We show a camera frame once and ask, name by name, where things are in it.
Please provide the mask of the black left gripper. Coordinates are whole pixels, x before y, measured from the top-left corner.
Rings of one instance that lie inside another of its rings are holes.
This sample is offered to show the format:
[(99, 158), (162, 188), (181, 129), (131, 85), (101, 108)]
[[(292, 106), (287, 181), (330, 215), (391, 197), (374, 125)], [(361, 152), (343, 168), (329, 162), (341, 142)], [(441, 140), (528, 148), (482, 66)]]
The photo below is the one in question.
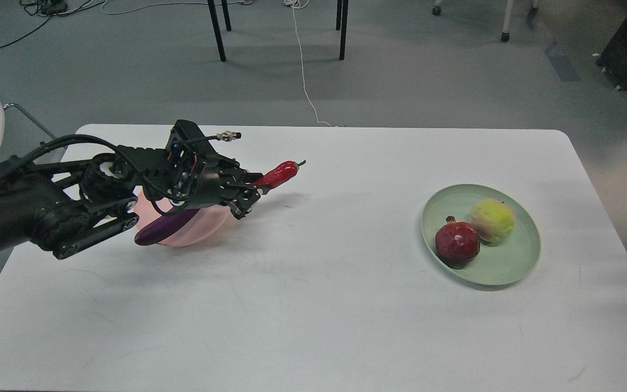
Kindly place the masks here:
[(236, 159), (219, 154), (202, 157), (198, 169), (185, 203), (187, 209), (225, 205), (236, 220), (241, 220), (272, 189), (270, 185), (256, 184), (264, 176), (262, 173), (249, 172)]

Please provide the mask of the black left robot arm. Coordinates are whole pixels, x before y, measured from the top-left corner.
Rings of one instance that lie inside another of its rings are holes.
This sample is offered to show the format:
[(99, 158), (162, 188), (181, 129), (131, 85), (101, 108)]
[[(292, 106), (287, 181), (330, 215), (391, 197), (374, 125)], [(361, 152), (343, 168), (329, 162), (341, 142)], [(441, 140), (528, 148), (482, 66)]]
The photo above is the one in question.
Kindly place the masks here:
[(194, 122), (179, 120), (164, 148), (74, 134), (11, 156), (0, 163), (0, 251), (31, 242), (63, 260), (121, 234), (138, 223), (138, 187), (153, 204), (172, 203), (162, 216), (219, 205), (242, 219), (273, 186), (211, 145), (240, 137), (206, 136)]

